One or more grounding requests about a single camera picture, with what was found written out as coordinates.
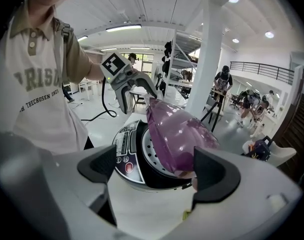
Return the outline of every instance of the purple plastic bag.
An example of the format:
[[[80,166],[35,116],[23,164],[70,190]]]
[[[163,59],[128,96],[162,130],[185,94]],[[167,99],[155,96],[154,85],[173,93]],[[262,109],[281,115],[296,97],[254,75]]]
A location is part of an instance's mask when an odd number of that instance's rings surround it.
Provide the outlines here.
[[[217,139],[196,117],[178,106],[155,98],[147,108],[147,122],[162,166],[180,178],[194,174],[194,147],[219,147]]]

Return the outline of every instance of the black cable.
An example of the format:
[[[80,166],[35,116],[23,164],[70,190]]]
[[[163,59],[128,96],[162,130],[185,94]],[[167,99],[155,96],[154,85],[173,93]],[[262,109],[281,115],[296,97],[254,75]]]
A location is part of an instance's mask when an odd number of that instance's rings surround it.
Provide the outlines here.
[[[92,122],[93,120],[97,119],[99,116],[101,116],[104,113],[108,113],[113,118],[117,117],[117,113],[114,110],[108,110],[107,107],[106,107],[106,105],[105,105],[105,102],[104,102],[105,82],[106,82],[106,78],[104,77],[103,84],[102,84],[102,104],[103,104],[103,107],[104,107],[105,111],[102,112],[102,113],[100,113],[100,114],[98,114],[97,116],[93,117],[92,119],[81,119],[81,121]]]

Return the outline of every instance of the railing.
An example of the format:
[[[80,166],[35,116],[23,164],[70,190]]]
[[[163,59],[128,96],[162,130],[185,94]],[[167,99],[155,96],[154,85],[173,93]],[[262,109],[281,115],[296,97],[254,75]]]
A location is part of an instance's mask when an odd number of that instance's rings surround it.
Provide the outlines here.
[[[231,61],[230,69],[264,75],[279,81],[283,81],[289,85],[293,84],[293,79],[294,79],[293,70],[279,66],[261,64],[261,63]]]

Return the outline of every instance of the red button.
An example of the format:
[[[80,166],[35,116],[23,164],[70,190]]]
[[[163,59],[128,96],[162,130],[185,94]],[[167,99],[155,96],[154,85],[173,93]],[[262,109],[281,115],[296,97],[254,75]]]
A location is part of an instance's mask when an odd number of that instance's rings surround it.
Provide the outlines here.
[[[125,165],[125,171],[129,174],[129,173],[131,173],[131,172],[133,172],[133,169],[134,169],[134,167],[133,167],[133,164],[130,162],[128,162],[126,165]]]

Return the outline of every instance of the shirt collar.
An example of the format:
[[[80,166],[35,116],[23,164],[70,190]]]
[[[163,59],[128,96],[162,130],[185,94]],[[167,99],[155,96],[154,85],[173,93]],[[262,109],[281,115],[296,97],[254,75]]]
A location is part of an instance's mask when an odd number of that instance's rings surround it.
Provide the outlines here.
[[[47,40],[50,40],[51,34],[53,32],[53,25],[52,25],[53,16],[54,16],[54,9],[51,8],[50,16],[46,19],[46,21],[42,25],[36,28],[43,33],[43,35],[46,37]],[[27,0],[25,0],[25,2],[20,6],[20,8],[17,10],[14,16],[10,30],[10,38],[13,38],[18,33],[26,29],[33,29],[32,25],[29,22]]]

